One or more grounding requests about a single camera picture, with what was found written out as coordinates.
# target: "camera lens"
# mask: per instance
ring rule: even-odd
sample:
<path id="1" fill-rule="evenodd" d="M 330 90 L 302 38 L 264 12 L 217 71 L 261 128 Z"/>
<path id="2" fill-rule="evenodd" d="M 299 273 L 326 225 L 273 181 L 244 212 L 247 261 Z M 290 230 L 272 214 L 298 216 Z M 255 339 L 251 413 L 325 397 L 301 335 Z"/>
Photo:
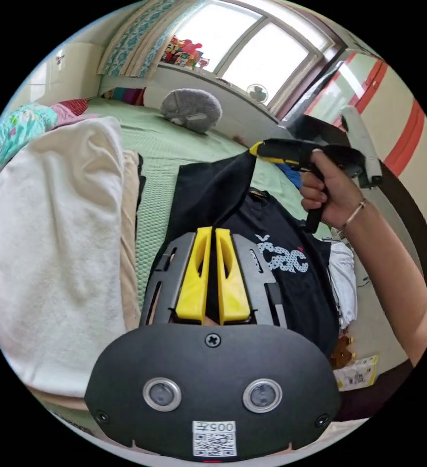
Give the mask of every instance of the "camera lens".
<path id="1" fill-rule="evenodd" d="M 160 412 L 170 412 L 181 403 L 181 389 L 167 378 L 153 378 L 147 381 L 142 395 L 149 407 Z"/>
<path id="2" fill-rule="evenodd" d="M 282 400 L 280 385 L 271 379 L 257 379 L 243 392 L 243 404 L 254 413 L 274 410 Z"/>
<path id="3" fill-rule="evenodd" d="M 150 398 L 158 405 L 166 407 L 175 399 L 175 393 L 168 384 L 154 384 L 149 391 Z"/>
<path id="4" fill-rule="evenodd" d="M 255 407 L 267 407 L 273 404 L 276 394 L 270 384 L 260 384 L 251 391 L 251 402 Z"/>

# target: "black t-shirt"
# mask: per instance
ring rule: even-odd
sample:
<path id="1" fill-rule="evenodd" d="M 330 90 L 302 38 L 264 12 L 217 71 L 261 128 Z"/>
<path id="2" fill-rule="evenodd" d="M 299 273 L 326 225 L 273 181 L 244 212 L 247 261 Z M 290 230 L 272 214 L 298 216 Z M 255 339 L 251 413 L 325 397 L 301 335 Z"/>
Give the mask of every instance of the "black t-shirt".
<path id="1" fill-rule="evenodd" d="M 259 197 L 254 191 L 221 227 L 257 244 L 280 287 L 288 328 L 329 357 L 339 332 L 328 275 L 330 243 L 305 233 L 273 196 L 262 192 Z"/>
<path id="2" fill-rule="evenodd" d="M 338 339 L 338 311 L 327 272 L 330 245 L 301 229 L 301 223 L 271 195 L 249 192 L 256 157 L 245 152 L 214 163 L 179 168 L 165 243 L 199 227 L 227 228 L 258 244 L 279 284 L 287 325 L 326 355 Z M 209 273 L 206 314 L 218 320 L 214 260 Z"/>

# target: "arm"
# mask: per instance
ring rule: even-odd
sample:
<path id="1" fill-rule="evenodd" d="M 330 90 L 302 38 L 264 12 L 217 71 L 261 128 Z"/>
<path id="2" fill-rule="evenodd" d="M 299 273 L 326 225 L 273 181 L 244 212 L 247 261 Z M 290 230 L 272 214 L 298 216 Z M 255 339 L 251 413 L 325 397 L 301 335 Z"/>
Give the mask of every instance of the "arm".
<path id="1" fill-rule="evenodd" d="M 427 288 L 421 273 L 371 204 L 359 211 L 344 235 L 371 278 L 395 337 L 416 365 L 427 347 Z"/>
<path id="2" fill-rule="evenodd" d="M 321 151 L 312 161 L 324 184 L 312 173 L 303 175 L 302 205 L 325 204 L 323 220 L 340 229 L 363 200 L 360 189 Z M 427 287 L 415 262 L 395 232 L 370 203 L 345 227 L 344 234 L 366 269 L 393 333 L 413 365 L 427 347 Z"/>

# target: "curtain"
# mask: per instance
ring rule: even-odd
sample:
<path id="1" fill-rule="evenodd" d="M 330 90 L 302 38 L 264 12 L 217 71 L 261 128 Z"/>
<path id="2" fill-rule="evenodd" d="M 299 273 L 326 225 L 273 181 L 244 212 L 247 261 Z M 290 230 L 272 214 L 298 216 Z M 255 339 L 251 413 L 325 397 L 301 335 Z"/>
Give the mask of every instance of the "curtain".
<path id="1" fill-rule="evenodd" d="M 177 28 L 208 0 L 148 0 L 108 45 L 98 74 L 151 78 Z"/>

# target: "window sill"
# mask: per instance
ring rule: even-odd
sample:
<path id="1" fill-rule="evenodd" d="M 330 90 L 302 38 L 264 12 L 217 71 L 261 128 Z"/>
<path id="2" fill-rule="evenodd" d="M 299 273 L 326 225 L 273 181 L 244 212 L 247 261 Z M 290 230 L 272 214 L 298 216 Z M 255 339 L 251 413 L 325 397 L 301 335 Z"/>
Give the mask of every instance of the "window sill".
<path id="1" fill-rule="evenodd" d="M 191 76 L 195 76 L 196 78 L 202 79 L 204 81 L 207 81 L 208 83 L 214 84 L 215 86 L 218 86 L 219 88 L 222 88 L 231 94 L 234 94 L 236 97 L 239 97 L 243 101 L 247 102 L 248 104 L 252 105 L 255 107 L 257 110 L 262 112 L 264 115 L 272 119 L 274 122 L 277 124 L 279 121 L 275 118 L 274 115 L 270 113 L 268 108 L 262 104 L 259 104 L 257 102 L 254 102 L 252 99 L 249 99 L 248 96 L 239 88 L 236 88 L 234 85 L 228 85 L 226 83 L 222 83 L 221 81 L 215 79 L 215 75 L 211 72 L 205 71 L 205 70 L 199 70 L 195 71 L 190 68 L 183 68 L 179 67 L 178 65 L 172 65 L 171 63 L 159 63 L 158 66 L 160 68 L 166 68 L 169 70 L 176 70 L 180 73 L 186 73 Z"/>

